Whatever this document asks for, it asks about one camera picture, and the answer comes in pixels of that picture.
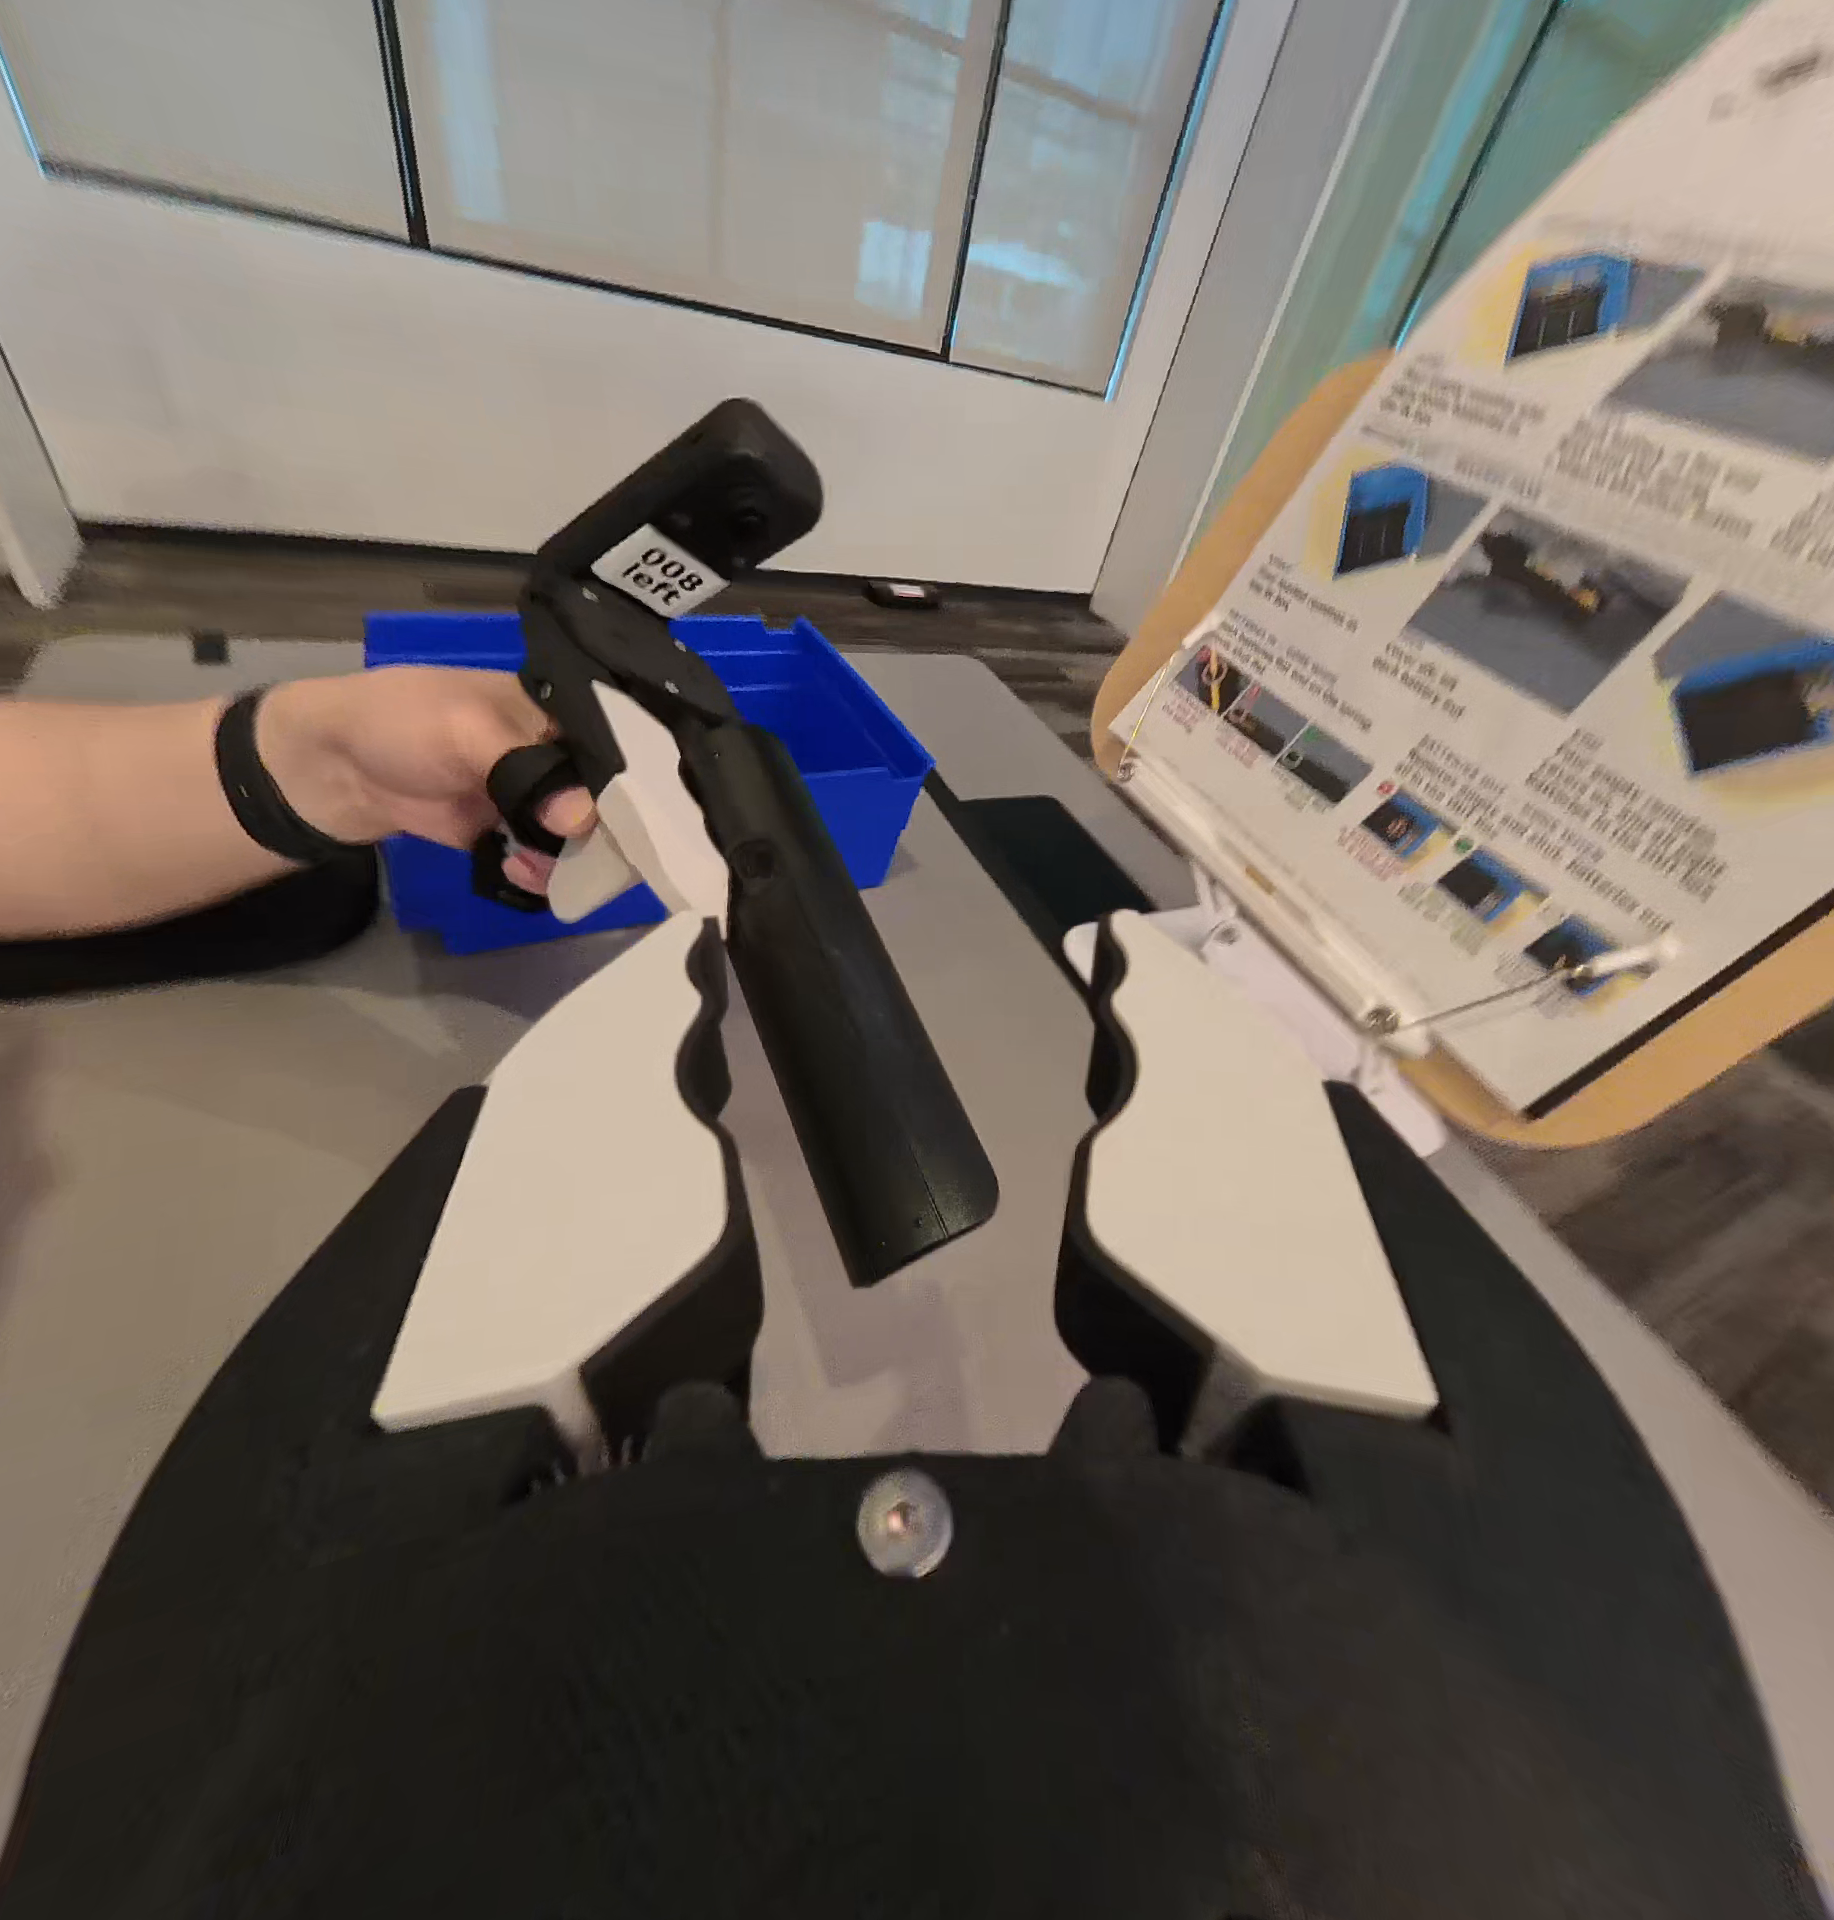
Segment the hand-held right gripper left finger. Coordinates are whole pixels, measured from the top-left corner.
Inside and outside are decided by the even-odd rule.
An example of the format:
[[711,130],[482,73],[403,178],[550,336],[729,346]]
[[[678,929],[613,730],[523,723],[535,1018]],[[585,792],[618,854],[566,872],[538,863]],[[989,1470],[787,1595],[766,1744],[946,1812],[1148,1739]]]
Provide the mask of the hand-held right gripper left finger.
[[675,915],[490,1073],[375,1389],[390,1430],[541,1410],[647,1430],[672,1386],[748,1392],[760,1253],[737,1146],[717,925]]

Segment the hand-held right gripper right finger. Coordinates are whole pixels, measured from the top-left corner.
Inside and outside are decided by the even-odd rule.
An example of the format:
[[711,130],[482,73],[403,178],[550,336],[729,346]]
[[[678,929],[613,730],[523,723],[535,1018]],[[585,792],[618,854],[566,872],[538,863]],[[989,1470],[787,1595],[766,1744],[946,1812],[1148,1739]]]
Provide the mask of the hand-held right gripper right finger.
[[1128,1380],[1159,1426],[1294,1398],[1405,1423],[1439,1408],[1319,1052],[1186,945],[1117,911],[1063,956],[1095,1022],[1053,1274],[1087,1374]]

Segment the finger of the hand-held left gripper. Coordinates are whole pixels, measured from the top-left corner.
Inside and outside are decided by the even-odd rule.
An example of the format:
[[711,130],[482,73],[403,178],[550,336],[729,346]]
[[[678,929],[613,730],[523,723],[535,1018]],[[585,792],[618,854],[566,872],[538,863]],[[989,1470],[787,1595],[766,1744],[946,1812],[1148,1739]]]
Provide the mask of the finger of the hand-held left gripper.
[[623,768],[595,796],[587,911],[645,882],[672,915],[729,917],[729,867],[689,792],[675,734],[625,692],[593,683]]

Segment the blue plastic bin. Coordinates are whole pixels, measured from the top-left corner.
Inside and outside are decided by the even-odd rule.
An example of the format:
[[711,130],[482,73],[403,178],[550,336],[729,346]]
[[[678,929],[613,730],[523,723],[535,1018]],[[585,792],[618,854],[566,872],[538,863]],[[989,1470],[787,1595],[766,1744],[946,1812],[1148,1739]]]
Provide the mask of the blue plastic bin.
[[[692,613],[672,630],[711,663],[737,714],[794,759],[854,884],[879,887],[930,778],[930,752],[805,619],[768,625],[760,615]],[[523,662],[517,613],[372,613],[365,638],[366,669],[515,672]],[[453,956],[663,918],[662,899],[640,882],[579,921],[501,906],[476,891],[468,853],[415,836],[387,839],[378,861],[395,921]]]

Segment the black remote control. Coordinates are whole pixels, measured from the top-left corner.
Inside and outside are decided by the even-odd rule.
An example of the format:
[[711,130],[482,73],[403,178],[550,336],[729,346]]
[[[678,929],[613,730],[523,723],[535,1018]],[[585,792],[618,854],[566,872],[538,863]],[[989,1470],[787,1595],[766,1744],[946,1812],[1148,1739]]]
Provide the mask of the black remote control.
[[675,738],[729,962],[849,1278],[877,1286],[988,1223],[998,1174],[782,741],[697,718]]

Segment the person's left forearm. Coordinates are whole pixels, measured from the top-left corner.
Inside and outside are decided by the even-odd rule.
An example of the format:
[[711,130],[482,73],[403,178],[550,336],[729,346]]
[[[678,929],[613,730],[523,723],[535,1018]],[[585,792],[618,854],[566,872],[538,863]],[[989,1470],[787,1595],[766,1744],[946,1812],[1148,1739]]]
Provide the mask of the person's left forearm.
[[224,794],[222,709],[0,698],[0,941],[154,923],[289,870]]

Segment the person's left hand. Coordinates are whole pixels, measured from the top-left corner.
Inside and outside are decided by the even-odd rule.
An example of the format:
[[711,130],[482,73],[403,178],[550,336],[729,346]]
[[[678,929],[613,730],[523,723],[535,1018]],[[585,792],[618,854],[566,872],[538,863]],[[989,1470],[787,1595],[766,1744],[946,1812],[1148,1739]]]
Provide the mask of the person's left hand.
[[282,683],[257,703],[280,804],[341,844],[412,836],[471,850],[497,829],[490,768],[557,737],[512,674],[400,665]]

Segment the frosted glass window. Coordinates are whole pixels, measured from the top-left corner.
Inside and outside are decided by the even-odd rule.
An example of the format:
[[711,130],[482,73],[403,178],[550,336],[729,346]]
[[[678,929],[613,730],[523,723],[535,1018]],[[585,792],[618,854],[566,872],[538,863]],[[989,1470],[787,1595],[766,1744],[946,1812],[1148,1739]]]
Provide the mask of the frosted glass window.
[[1206,1],[0,1],[55,180],[1103,396]]

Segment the dark grey desk panel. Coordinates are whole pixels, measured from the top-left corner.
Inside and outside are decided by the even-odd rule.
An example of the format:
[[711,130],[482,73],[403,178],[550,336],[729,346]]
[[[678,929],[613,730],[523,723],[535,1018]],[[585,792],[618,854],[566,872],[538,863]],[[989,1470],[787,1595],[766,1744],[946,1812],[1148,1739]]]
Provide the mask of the dark grey desk panel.
[[1117,911],[1150,912],[1150,896],[1074,811],[1048,794],[962,800],[959,834],[1007,899],[1069,929]]

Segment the black wristband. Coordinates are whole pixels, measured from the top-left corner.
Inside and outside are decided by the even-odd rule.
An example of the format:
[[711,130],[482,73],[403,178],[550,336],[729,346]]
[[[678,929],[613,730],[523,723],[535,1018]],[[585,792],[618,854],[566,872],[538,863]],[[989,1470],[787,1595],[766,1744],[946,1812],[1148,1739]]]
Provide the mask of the black wristband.
[[293,866],[319,866],[350,850],[289,804],[257,745],[257,718],[270,687],[237,692],[219,714],[211,763],[235,825],[257,844]]

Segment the instruction poster board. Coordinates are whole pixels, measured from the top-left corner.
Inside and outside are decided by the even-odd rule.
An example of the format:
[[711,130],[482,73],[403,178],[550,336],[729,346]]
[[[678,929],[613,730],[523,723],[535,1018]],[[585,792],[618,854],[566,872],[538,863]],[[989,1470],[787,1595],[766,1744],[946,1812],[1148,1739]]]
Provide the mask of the instruction poster board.
[[1096,759],[1469,1134],[1630,1134],[1834,998],[1834,4],[1754,4],[1373,370],[1112,670]]

